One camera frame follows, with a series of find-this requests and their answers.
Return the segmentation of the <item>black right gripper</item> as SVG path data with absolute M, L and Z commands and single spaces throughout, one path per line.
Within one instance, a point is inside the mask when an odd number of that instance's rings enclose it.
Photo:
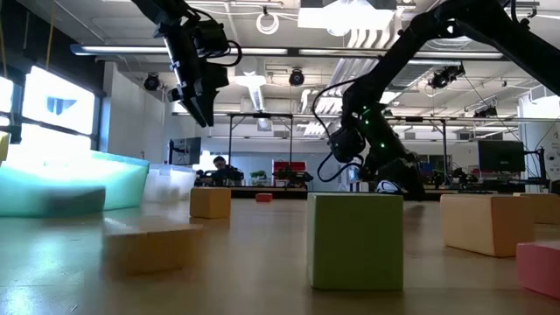
M 418 170 L 417 155 L 406 149 L 384 117 L 364 117 L 362 136 L 369 144 L 362 173 L 402 175 L 400 187 L 409 198 L 423 200 L 424 182 Z

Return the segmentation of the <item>yellow plastic bin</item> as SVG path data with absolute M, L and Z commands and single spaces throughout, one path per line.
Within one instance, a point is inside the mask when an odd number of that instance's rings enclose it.
M 0 166 L 7 158 L 10 141 L 11 135 L 7 132 L 0 131 Z

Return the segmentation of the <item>orange wooden cube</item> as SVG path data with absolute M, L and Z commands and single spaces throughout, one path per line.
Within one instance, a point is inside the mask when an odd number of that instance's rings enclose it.
M 231 190 L 223 187 L 194 187 L 190 191 L 190 215 L 201 219 L 229 219 Z
M 493 257 L 514 257 L 535 239 L 530 199 L 497 194 L 445 194 L 440 198 L 444 245 Z
M 560 195 L 515 192 L 514 196 L 529 198 L 535 223 L 560 225 Z

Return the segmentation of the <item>red panel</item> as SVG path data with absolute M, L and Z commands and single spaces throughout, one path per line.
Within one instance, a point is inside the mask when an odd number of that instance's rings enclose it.
M 272 171 L 273 172 L 283 172 L 283 171 L 292 171 L 292 172 L 305 172 L 307 170 L 307 164 L 305 161 L 281 161 L 281 160 L 274 160 L 272 162 Z

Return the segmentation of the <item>black computer monitor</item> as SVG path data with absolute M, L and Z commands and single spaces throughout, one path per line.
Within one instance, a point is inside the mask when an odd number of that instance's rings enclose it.
M 200 162 L 201 138 L 176 138 L 169 141 L 170 165 L 196 165 Z
M 478 141 L 479 169 L 483 172 L 524 172 L 524 146 L 522 142 Z

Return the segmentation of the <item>person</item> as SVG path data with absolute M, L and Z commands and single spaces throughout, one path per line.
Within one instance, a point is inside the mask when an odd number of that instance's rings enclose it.
M 244 180 L 244 173 L 228 164 L 226 159 L 218 156 L 213 160 L 216 171 L 201 178 L 201 182 L 210 186 L 240 186 Z

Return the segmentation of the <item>white and black ball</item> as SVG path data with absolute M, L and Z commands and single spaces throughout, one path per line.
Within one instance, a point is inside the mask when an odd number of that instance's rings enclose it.
M 377 184 L 377 187 L 375 188 L 375 191 L 377 193 L 387 193 L 387 194 L 399 194 L 401 193 L 401 188 L 388 180 L 382 180 Z

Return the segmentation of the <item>teal plastic bin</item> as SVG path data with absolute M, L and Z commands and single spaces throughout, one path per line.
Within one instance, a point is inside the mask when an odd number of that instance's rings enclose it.
M 44 151 L 12 147 L 0 166 L 0 190 L 30 186 L 103 186 L 103 211 L 138 207 L 143 201 L 150 163 L 94 150 Z

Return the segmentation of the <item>black window frame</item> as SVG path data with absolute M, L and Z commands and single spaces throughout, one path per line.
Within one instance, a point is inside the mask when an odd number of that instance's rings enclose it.
M 23 145 L 105 151 L 109 133 L 102 100 L 40 66 L 13 78 L 0 71 L 0 127 L 19 126 Z

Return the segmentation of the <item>silver spiral ventilation duct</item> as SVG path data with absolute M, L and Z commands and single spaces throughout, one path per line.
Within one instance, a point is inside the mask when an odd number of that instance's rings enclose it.
M 468 37 L 442 38 L 429 40 L 423 49 L 430 53 L 445 53 L 464 51 L 473 41 Z M 426 79 L 427 85 L 433 74 L 446 66 L 458 66 L 463 63 L 460 60 L 435 59 L 435 60 L 412 60 L 388 85 L 389 89 L 405 90 L 415 86 L 421 80 Z

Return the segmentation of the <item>blue black monitor stand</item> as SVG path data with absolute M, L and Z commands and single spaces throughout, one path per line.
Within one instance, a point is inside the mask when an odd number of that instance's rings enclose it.
M 525 150 L 523 154 L 525 156 L 537 156 L 538 164 L 536 168 L 538 170 L 538 174 L 534 177 L 528 177 L 526 182 L 529 185 L 536 185 L 536 186 L 549 186 L 550 180 L 547 178 L 546 173 L 546 166 L 545 166 L 545 149 L 543 147 L 539 147 L 535 150 Z

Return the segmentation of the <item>white ceiling light panel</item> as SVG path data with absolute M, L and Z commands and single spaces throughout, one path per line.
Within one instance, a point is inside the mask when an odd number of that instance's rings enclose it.
M 396 0 L 300 0 L 297 27 L 341 37 L 351 30 L 382 30 L 396 13 Z

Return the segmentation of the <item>green wooden cube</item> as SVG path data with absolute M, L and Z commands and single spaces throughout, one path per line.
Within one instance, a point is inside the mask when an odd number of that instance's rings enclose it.
M 403 197 L 314 192 L 307 197 L 307 275 L 329 291 L 403 289 Z

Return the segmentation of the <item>black metal station frame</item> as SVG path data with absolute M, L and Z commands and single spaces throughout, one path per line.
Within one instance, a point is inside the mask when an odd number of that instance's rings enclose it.
M 428 123 L 435 128 L 442 136 L 443 156 L 444 156 L 444 177 L 448 177 L 448 158 L 447 158 L 447 123 L 444 117 L 436 116 L 386 116 L 390 123 L 407 123 L 410 125 Z
M 233 144 L 233 130 L 236 128 L 234 124 L 234 119 L 239 116 L 241 123 L 246 117 L 251 117 L 256 120 L 258 119 L 272 119 L 277 118 L 281 123 L 284 124 L 284 127 L 289 131 L 289 141 L 290 141 L 290 150 L 289 150 L 289 162 L 288 166 L 292 164 L 292 154 L 293 154 L 293 129 L 294 129 L 294 115 L 293 114 L 282 114 L 282 113 L 267 113 L 262 111 L 257 111 L 255 113 L 228 113 L 227 116 L 229 117 L 229 125 L 228 125 L 228 162 L 231 164 L 233 162 L 233 153 L 232 153 L 232 144 Z

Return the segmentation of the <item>white wall poster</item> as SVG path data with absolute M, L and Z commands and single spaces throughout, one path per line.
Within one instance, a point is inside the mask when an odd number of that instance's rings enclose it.
M 550 180 L 560 179 L 560 129 L 553 129 L 543 142 L 545 168 Z

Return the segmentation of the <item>black bar with strip lights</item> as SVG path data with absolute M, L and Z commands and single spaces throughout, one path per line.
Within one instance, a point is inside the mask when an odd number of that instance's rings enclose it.
M 133 45 L 70 45 L 75 55 L 164 55 L 165 46 Z M 384 55 L 387 49 L 361 48 L 299 48 L 299 47 L 242 47 L 241 53 L 255 57 L 292 57 L 292 58 L 374 58 Z M 502 60 L 500 52 L 480 51 L 420 51 L 414 59 L 423 60 Z

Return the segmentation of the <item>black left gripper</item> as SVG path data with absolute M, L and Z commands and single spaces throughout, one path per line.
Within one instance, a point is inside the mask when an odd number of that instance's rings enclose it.
M 222 64 L 199 56 L 195 41 L 188 33 L 171 30 L 164 35 L 164 43 L 171 60 L 170 69 L 177 80 L 175 88 L 183 91 L 180 104 L 198 125 L 213 126 L 214 97 L 219 88 L 229 84 L 228 70 Z

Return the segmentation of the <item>orange rectangular wooden block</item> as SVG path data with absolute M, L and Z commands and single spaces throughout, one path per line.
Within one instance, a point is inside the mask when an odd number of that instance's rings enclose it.
M 204 228 L 157 216 L 103 221 L 102 264 L 125 277 L 182 270 L 200 258 Z

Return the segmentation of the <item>clear plastic bin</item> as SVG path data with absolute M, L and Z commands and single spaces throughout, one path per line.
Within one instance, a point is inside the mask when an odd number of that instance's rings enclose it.
M 143 201 L 172 203 L 188 200 L 194 187 L 196 172 L 173 164 L 151 164 L 147 175 Z

